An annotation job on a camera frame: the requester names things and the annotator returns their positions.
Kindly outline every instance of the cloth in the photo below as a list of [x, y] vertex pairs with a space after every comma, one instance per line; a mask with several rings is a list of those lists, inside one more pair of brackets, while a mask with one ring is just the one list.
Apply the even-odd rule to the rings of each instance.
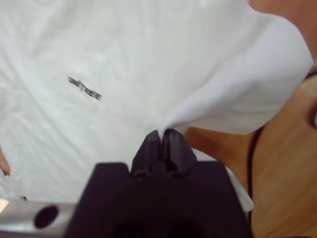
[[12, 194], [76, 202], [98, 162], [188, 124], [248, 133], [312, 66], [246, 0], [2, 0], [0, 145]]

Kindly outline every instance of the silver metal bar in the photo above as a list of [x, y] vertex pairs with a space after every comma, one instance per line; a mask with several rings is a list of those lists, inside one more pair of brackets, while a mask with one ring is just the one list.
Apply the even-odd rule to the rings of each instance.
[[[36, 217], [43, 217], [38, 214], [44, 208], [48, 207], [57, 208], [58, 214], [47, 227], [38, 228], [34, 220]], [[76, 204], [8, 201], [0, 199], [0, 238], [60, 238], [67, 228], [75, 207]], [[44, 223], [42, 222], [42, 225], [45, 224], [45, 214], [43, 219]]]

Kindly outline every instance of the wooden surface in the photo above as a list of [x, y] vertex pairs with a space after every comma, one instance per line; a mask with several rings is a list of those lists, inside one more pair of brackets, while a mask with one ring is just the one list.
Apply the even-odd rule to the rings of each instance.
[[312, 53], [317, 71], [317, 0], [250, 0], [257, 11], [283, 16], [297, 26]]
[[317, 76], [265, 127], [254, 155], [256, 237], [317, 237]]

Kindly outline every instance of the hole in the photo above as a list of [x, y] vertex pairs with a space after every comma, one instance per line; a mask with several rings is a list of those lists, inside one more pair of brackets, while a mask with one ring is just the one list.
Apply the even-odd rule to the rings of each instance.
[[203, 238], [199, 228], [191, 222], [175, 222], [168, 231], [168, 238]]
[[122, 224], [114, 232], [114, 238], [145, 238], [144, 230], [135, 224]]
[[56, 206], [45, 207], [38, 212], [34, 219], [34, 225], [37, 228], [45, 228], [53, 223], [58, 216], [58, 209]]

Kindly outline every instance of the white t-shirt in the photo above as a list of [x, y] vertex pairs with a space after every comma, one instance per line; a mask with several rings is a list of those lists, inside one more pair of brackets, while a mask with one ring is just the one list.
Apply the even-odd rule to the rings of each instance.
[[0, 145], [10, 187], [74, 202], [97, 162], [191, 121], [250, 132], [312, 65], [287, 20], [246, 0], [3, 0]]

